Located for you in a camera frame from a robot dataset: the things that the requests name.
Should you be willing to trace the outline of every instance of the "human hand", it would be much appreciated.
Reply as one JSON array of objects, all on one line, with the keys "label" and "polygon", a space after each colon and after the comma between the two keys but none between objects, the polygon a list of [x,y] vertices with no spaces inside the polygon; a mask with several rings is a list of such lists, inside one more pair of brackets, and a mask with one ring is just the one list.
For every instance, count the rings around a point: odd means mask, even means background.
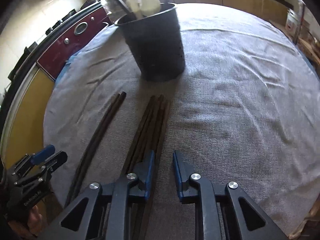
[{"label": "human hand", "polygon": [[9,226],[13,231],[15,231],[20,237],[25,239],[35,239],[35,235],[38,235],[42,229],[43,221],[42,215],[39,213],[37,206],[34,206],[29,212],[28,227],[29,230],[25,228],[22,223],[17,221],[9,221]]}]

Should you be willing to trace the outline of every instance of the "black container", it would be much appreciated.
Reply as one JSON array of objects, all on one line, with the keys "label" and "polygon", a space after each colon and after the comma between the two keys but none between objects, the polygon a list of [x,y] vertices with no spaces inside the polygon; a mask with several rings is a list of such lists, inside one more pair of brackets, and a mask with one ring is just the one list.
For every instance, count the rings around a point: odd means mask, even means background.
[{"label": "black container", "polygon": [[115,22],[145,80],[167,81],[185,68],[176,8],[173,3],[162,3],[155,15],[135,21],[125,15]]}]

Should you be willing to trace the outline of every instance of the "silver bolt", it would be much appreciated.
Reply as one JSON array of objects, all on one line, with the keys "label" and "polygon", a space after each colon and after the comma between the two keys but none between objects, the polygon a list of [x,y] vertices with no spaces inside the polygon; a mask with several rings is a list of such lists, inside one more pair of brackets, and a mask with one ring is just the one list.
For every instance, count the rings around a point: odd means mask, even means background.
[{"label": "silver bolt", "polygon": [[198,180],[200,178],[201,178],[201,175],[198,174],[198,173],[194,173],[194,174],[191,175],[191,179]]},{"label": "silver bolt", "polygon": [[127,179],[135,179],[137,175],[135,173],[129,173],[127,174]]},{"label": "silver bolt", "polygon": [[228,184],[229,188],[236,189],[238,187],[238,183],[232,181]]},{"label": "silver bolt", "polygon": [[97,189],[99,188],[99,183],[98,182],[93,182],[89,185],[90,189]]}]

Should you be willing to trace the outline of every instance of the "white fabric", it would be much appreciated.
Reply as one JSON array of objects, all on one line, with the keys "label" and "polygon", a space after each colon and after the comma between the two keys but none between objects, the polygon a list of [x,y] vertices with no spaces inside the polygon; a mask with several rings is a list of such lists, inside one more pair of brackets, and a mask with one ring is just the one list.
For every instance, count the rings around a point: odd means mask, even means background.
[{"label": "white fabric", "polygon": [[110,98],[127,92],[83,187],[118,178],[151,95],[172,100],[147,239],[194,239],[194,209],[176,196],[172,153],[213,182],[238,182],[289,234],[320,192],[319,82],[271,24],[209,4],[177,9],[186,69],[176,80],[145,82],[120,30],[103,29],[54,89],[44,144],[68,153],[52,177],[64,203],[76,166]]}]

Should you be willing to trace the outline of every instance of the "red panel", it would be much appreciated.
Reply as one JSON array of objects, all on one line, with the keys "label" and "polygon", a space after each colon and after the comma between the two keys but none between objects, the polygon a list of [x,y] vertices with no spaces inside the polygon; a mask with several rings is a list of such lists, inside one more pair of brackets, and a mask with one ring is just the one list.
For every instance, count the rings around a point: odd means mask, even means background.
[{"label": "red panel", "polygon": [[[75,35],[74,30],[81,22],[88,24],[87,29],[84,33]],[[41,55],[38,63],[49,75],[56,79],[66,60],[87,45],[106,26],[103,22],[110,23],[110,20],[105,10],[101,7],[72,25]],[[64,43],[65,38],[69,39],[69,44]]]}]

